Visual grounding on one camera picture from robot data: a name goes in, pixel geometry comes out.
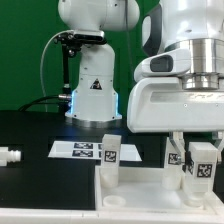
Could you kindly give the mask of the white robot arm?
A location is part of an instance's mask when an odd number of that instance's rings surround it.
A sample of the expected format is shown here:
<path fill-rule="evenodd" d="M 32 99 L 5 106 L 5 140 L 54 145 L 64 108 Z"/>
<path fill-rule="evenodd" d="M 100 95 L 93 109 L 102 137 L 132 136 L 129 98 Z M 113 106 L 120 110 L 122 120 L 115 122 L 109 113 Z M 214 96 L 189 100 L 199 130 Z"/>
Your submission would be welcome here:
<path fill-rule="evenodd" d="M 115 54 L 104 34 L 139 26 L 146 57 L 133 73 L 128 128 L 168 133 L 173 164 L 188 158 L 186 132 L 214 132 L 224 149 L 224 0 L 159 0 L 146 15 L 136 0 L 59 0 L 58 11 L 81 51 L 69 119 L 88 125 L 120 117 Z"/>

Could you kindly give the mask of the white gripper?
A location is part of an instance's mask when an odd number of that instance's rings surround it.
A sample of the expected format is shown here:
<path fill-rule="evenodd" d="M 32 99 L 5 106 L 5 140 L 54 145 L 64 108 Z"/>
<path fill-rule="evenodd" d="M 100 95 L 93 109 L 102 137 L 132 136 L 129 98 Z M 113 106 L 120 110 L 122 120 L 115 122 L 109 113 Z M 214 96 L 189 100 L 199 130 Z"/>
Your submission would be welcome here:
<path fill-rule="evenodd" d="M 189 165 L 182 132 L 212 132 L 217 160 L 224 150 L 224 91 L 184 91 L 176 77 L 144 78 L 132 89 L 127 126 L 134 133 L 170 132 L 168 163 Z"/>

